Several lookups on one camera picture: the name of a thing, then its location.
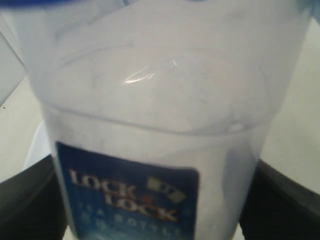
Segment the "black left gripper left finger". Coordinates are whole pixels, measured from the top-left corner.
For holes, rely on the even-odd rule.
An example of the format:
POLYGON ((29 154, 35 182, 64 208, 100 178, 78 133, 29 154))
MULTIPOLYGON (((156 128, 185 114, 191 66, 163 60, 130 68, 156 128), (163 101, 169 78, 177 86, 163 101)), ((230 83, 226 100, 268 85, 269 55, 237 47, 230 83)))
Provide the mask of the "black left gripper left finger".
POLYGON ((51 156, 1 182, 2 240, 61 240, 67 225, 51 156))

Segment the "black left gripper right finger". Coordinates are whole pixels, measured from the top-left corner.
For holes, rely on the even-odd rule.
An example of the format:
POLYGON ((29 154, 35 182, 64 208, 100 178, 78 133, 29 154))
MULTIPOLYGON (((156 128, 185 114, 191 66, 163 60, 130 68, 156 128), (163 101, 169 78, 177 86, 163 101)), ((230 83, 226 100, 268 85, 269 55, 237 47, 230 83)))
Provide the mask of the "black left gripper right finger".
POLYGON ((260 160, 239 225, 246 240, 318 240, 320 195, 260 160))

